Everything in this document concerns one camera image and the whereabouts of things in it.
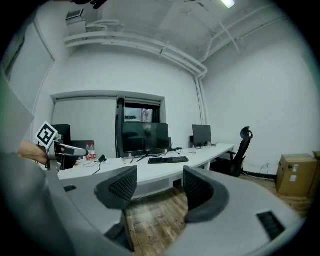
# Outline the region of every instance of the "black keyboard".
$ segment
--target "black keyboard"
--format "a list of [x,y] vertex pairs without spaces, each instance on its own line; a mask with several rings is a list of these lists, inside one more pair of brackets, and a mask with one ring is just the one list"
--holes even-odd
[[150,158],[148,164],[175,164],[189,162],[185,156],[170,157],[170,158]]

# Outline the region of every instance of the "computer monitor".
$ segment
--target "computer monitor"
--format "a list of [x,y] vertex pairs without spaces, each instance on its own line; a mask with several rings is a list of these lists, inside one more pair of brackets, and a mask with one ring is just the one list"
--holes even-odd
[[124,153],[168,149],[169,127],[167,123],[125,122],[122,139]]
[[70,124],[54,124],[54,129],[63,136],[63,144],[71,146],[71,125]]
[[193,129],[193,143],[194,145],[201,146],[206,142],[211,142],[211,127],[210,125],[196,125],[192,126]]

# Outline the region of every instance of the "white wall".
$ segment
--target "white wall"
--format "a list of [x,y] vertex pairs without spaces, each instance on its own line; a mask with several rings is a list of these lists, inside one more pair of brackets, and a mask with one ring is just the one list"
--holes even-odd
[[32,139],[44,121],[52,122],[54,102],[49,90],[62,82],[61,72],[64,69],[66,59],[72,50],[65,47],[63,38],[67,33],[66,16],[71,3],[49,1],[43,4],[37,11],[35,22],[40,36],[54,58],[54,63],[43,81],[39,92],[34,112],[32,125]]
[[212,141],[236,143],[237,151],[241,129],[250,126],[254,138],[243,169],[257,173],[270,161],[268,174],[275,175],[282,154],[320,150],[320,81],[305,62],[307,44],[288,20],[244,42],[241,56],[229,45],[204,63]]
[[115,97],[62,99],[55,103],[52,123],[71,125],[72,141],[94,141],[97,158],[116,158],[116,110]]
[[200,124],[193,77],[143,51],[104,45],[82,46],[68,59],[61,83],[51,93],[121,91],[165,97],[166,121],[173,147],[188,147],[192,125]]

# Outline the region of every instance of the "white desk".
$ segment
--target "white desk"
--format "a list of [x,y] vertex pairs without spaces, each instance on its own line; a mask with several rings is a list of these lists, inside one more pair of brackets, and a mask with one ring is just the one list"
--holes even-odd
[[[234,144],[223,144],[218,143],[216,146],[207,147],[204,146],[203,149],[196,150],[194,148],[184,149],[183,153],[176,153],[176,152],[168,152],[168,154],[164,157],[171,158],[171,157],[187,157],[189,162],[182,162],[182,163],[168,163],[168,164],[148,164],[149,158],[145,158],[139,162],[139,159],[134,159],[133,163],[130,164],[131,159],[125,160],[126,164],[124,164],[122,158],[109,158],[110,163],[105,164],[102,163],[100,165],[99,173],[113,171],[118,168],[128,167],[128,166],[137,166],[138,167],[138,179],[137,185],[146,185],[155,183],[164,179],[173,178],[173,179],[181,179],[184,166],[190,167],[199,167],[202,165],[206,165],[205,168],[209,170],[210,162],[215,158],[223,155],[227,151],[230,151],[234,148]],[[196,154],[191,155],[189,151],[194,150]],[[95,173],[99,169],[99,164],[96,164],[93,167],[88,168],[90,164],[83,166],[83,163],[80,166],[74,166],[72,169],[61,170],[58,173],[58,177],[60,180],[67,180],[79,177],[90,176]],[[172,187],[171,180],[169,186],[165,189],[169,189]],[[159,189],[156,189],[154,192],[148,192],[148,195],[152,195],[154,193],[160,192]]]

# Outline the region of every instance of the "black office chair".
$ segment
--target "black office chair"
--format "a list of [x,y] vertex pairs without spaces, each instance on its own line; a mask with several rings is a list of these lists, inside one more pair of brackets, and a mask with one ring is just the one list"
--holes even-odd
[[216,158],[216,161],[210,164],[211,171],[231,175],[234,177],[240,176],[242,172],[242,163],[246,158],[244,157],[244,155],[249,147],[251,139],[254,137],[249,128],[250,126],[247,126],[241,130],[240,135],[243,140],[241,141],[238,153],[236,154],[234,152],[228,151],[227,153],[230,154],[230,160]]

